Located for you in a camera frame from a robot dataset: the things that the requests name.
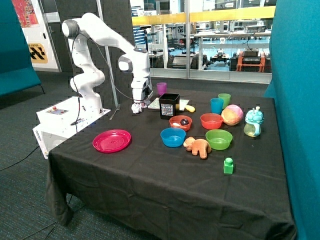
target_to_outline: glass wall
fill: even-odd
[[[135,43],[148,47],[152,76],[270,82],[276,0],[130,2]]]

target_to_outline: red bowl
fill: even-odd
[[[202,126],[209,130],[220,128],[224,121],[222,116],[216,113],[205,113],[201,115],[200,119]]]
[[[182,119],[187,119],[189,124],[187,125],[181,125],[180,121]],[[180,128],[180,129],[183,129],[185,132],[188,131],[191,127],[191,123],[192,123],[192,119],[191,117],[188,117],[188,116],[184,116],[184,115],[178,115],[178,116],[173,116],[172,118],[169,119],[169,123],[170,123],[170,126],[172,128]]]

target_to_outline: orange stuffed toy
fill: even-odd
[[[188,137],[183,146],[188,152],[192,151],[192,155],[197,156],[198,152],[201,159],[206,159],[208,154],[211,152],[211,147],[209,143],[204,139],[195,140],[192,136]]]

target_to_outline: plate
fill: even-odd
[[[92,142],[95,149],[102,153],[115,153],[126,148],[131,141],[131,134],[125,130],[114,129],[96,136]]]

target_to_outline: cup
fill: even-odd
[[[218,98],[219,98],[219,99],[223,99],[222,109],[225,109],[225,108],[229,105],[231,95],[228,94],[228,93],[220,93],[220,94],[218,95]]]
[[[158,82],[156,84],[156,89],[158,91],[158,94],[161,96],[167,92],[167,83],[165,82]]]
[[[211,113],[221,114],[224,100],[222,98],[212,98],[211,100]]]

